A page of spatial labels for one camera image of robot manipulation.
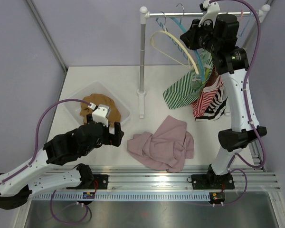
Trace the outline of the pink tank top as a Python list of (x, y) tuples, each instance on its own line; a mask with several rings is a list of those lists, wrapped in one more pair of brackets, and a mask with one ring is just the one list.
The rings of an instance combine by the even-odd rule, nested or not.
[(194, 157), (194, 139), (187, 123), (167, 116), (155, 133), (134, 134), (127, 141), (128, 153), (142, 165), (158, 171), (180, 172)]

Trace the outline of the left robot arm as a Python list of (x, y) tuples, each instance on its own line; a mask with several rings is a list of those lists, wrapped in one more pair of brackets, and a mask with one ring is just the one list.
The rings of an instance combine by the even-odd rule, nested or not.
[(119, 122), (114, 123), (114, 133), (110, 133), (110, 128), (102, 123), (89, 122), (56, 135), (37, 153), (32, 163), (25, 162), (10, 172), (0, 173), (0, 209), (18, 208), (28, 199), (47, 191), (96, 186), (91, 168), (83, 163), (62, 174), (49, 177), (43, 177), (43, 174), (75, 162), (102, 145), (118, 147), (123, 136)]

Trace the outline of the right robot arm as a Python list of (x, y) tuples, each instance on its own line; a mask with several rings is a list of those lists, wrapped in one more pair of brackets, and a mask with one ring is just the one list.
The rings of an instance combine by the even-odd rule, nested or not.
[(239, 22), (232, 14), (219, 14), (215, 19), (195, 19), (187, 32), (180, 36), (187, 48), (204, 49), (221, 76), (231, 111), (231, 128), (220, 131), (219, 152), (206, 174), (193, 174), (194, 190), (233, 190), (230, 166), (242, 149), (267, 130), (259, 125), (246, 79), (249, 63), (247, 53), (236, 45)]

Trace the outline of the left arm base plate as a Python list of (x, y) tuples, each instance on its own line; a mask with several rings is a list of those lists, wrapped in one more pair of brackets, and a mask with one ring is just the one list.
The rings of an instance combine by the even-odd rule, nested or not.
[(106, 190), (108, 188), (109, 175), (106, 174), (94, 174), (94, 181), (89, 182), (86, 185), (80, 184), (76, 187), (67, 187), (68, 190)]

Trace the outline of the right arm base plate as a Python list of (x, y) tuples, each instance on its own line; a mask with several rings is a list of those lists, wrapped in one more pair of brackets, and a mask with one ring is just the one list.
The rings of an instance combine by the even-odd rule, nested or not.
[(234, 190), (235, 185), (231, 174), (210, 177), (206, 174), (193, 174), (190, 183), (194, 190)]

